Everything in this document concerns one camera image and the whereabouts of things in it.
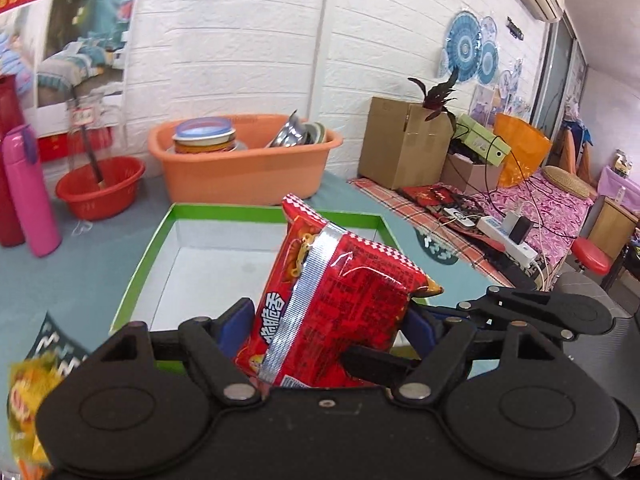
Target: power strip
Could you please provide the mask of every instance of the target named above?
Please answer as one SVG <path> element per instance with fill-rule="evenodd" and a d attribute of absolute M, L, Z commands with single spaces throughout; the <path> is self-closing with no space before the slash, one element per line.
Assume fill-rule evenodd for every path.
<path fill-rule="evenodd" d="M 526 242 L 520 245 L 515 244 L 514 241 L 509 238 L 509 233 L 502 227 L 500 222 L 492 216 L 483 216 L 479 219 L 478 229 L 491 238 L 491 240 L 503 243 L 506 253 L 525 269 L 529 269 L 533 260 L 538 256 L 538 253 Z"/>

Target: stack of bowls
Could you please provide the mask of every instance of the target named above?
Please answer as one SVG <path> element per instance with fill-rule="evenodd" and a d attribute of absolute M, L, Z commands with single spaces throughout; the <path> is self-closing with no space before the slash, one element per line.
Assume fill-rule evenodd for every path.
<path fill-rule="evenodd" d="M 222 117 L 203 117 L 184 121 L 175 127 L 175 153 L 230 152 L 244 148 L 236 141 L 231 121 Z"/>

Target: red stool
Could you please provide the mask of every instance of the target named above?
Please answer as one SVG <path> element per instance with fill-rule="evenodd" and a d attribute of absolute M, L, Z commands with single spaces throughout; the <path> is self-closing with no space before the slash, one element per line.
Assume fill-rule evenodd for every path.
<path fill-rule="evenodd" d="M 611 268 L 611 258 L 597 248 L 587 238 L 576 238 L 571 244 L 571 252 L 580 264 L 580 272 L 589 269 L 599 276 L 605 276 Z"/>

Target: green box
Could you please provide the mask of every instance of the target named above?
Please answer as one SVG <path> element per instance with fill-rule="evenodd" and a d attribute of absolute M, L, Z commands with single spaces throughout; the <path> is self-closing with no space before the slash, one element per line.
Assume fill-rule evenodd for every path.
<path fill-rule="evenodd" d="M 466 114 L 458 117 L 454 138 L 460 139 L 465 146 L 494 166 L 500 166 L 504 158 L 511 153 L 511 147 L 506 142 L 496 138 L 492 132 Z"/>
<path fill-rule="evenodd" d="M 398 248 L 379 215 L 318 212 Z M 192 317 L 216 318 L 242 297 L 257 304 L 286 231 L 279 207 L 174 204 L 136 267 L 110 333 L 130 320 L 174 330 Z"/>

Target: snack bag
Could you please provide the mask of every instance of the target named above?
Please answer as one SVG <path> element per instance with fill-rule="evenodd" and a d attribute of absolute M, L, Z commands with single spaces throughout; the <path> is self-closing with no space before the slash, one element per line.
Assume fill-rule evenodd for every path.
<path fill-rule="evenodd" d="M 14 456 L 30 463 L 47 463 L 47 456 L 36 436 L 35 415 L 47 394 L 62 381 L 57 368 L 57 359 L 52 353 L 10 367 L 7 400 L 9 437 Z"/>
<path fill-rule="evenodd" d="M 339 357 L 350 345 L 389 350 L 409 295 L 442 288 L 404 255 L 329 223 L 288 195 L 290 222 L 236 364 L 279 386 L 363 386 Z"/>
<path fill-rule="evenodd" d="M 9 441 L 23 480 L 37 480 L 46 475 L 49 468 L 35 429 L 40 404 L 87 355 L 47 312 L 27 358 L 11 365 L 6 403 Z"/>

